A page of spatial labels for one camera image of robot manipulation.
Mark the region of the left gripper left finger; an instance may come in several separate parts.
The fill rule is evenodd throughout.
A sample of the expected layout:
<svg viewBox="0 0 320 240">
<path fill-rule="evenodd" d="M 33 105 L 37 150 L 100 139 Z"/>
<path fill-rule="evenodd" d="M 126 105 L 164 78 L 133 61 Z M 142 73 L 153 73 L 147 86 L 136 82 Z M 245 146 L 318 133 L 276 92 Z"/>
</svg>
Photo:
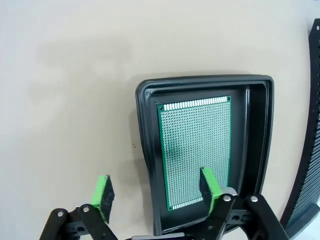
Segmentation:
<svg viewBox="0 0 320 240">
<path fill-rule="evenodd" d="M 91 203 L 85 203 L 69 212 L 64 208 L 51 211 L 41 240 L 79 240 L 89 235 L 93 240 L 116 240 L 108 226 L 115 193 L 111 177 L 101 175 L 95 187 Z"/>
</svg>

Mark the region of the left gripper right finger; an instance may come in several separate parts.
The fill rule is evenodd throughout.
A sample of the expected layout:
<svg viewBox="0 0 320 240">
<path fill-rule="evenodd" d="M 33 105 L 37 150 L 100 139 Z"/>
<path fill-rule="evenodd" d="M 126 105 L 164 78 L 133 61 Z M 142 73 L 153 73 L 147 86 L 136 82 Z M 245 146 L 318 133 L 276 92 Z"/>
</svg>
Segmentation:
<svg viewBox="0 0 320 240">
<path fill-rule="evenodd" d="M 261 194 L 240 197 L 231 187 L 222 189 L 209 167 L 200 168 L 199 190 L 207 216 L 194 226 L 194 240 L 220 240 L 229 225 L 241 228 L 249 240 L 289 239 Z"/>
</svg>

